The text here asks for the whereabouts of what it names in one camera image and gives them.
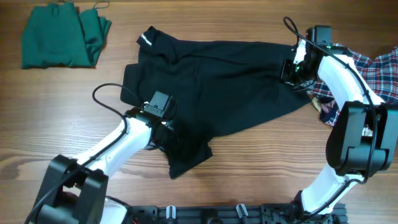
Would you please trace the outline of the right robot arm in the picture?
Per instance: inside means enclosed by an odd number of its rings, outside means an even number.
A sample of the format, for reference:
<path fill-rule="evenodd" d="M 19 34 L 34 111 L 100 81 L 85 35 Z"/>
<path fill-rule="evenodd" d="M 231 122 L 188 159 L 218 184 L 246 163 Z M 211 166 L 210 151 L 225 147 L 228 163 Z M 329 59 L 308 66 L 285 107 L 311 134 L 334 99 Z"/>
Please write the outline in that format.
<path fill-rule="evenodd" d="M 323 81 L 340 110 L 326 142 L 327 163 L 289 205 L 290 222 L 314 222 L 327 216 L 356 184 L 365 184 L 392 163 L 397 141 L 397 107 L 385 104 L 354 67 L 346 47 L 332 43 L 330 26 L 315 26 L 297 36 L 295 58 L 286 60 L 280 80 L 294 90 Z"/>

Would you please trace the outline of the black polo shirt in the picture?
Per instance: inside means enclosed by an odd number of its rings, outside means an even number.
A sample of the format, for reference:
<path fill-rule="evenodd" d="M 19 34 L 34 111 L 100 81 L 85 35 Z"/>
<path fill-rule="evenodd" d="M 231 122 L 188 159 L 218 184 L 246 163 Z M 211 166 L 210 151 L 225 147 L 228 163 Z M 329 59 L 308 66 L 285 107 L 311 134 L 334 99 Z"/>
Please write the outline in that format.
<path fill-rule="evenodd" d="M 163 143 L 175 179 L 209 159 L 209 142 L 289 114 L 310 99 L 280 81 L 292 46 L 267 42 L 179 40 L 154 27 L 137 40 L 120 99 L 140 106 L 161 92 L 175 101 L 177 140 Z"/>

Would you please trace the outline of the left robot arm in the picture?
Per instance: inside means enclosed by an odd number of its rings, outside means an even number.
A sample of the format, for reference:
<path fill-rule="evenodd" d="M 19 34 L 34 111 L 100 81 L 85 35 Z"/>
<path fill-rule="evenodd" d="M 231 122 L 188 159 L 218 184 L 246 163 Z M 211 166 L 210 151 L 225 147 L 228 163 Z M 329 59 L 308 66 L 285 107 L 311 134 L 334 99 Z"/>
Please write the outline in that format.
<path fill-rule="evenodd" d="M 91 149 L 53 158 L 26 223 L 124 223 L 128 206 L 106 195 L 108 180 L 137 151 L 172 137 L 166 121 L 174 106 L 171 96 L 157 91 Z"/>

